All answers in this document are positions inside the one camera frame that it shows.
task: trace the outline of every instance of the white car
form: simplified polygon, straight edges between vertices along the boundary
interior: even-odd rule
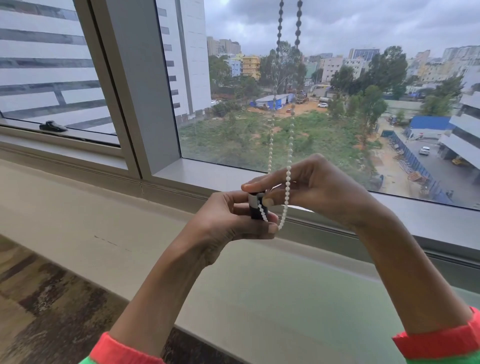
[[[419,150],[419,154],[423,154],[424,156],[427,156],[430,154],[430,147],[429,146],[423,146]]]

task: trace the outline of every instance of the patterned carpet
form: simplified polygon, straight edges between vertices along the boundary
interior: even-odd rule
[[[0,363],[76,364],[126,304],[0,237]],[[162,356],[167,364],[240,364],[177,329]]]

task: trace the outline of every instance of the person's right hand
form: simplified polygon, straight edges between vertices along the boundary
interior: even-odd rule
[[[290,172],[289,205],[315,211],[348,228],[361,227],[369,219],[388,211],[365,188],[321,154],[313,154],[293,164]],[[249,193],[266,190],[262,200],[265,206],[282,205],[286,176],[287,169],[284,168],[257,177],[243,184],[241,189]]]

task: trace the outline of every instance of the parking lot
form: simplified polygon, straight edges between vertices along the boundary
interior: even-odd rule
[[[454,191],[452,201],[456,205],[472,207],[480,202],[480,185],[472,184],[472,168],[459,167],[451,160],[440,159],[437,142],[434,139],[413,140],[408,141],[407,146],[428,172],[440,182],[444,192]],[[430,147],[429,156],[419,154],[423,146]]]

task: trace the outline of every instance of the fingernail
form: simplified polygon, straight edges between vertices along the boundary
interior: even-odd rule
[[[268,225],[268,233],[269,234],[276,234],[277,232],[278,232],[278,225],[277,224]]]
[[[262,198],[262,204],[265,207],[272,207],[273,206],[273,200],[271,198]]]

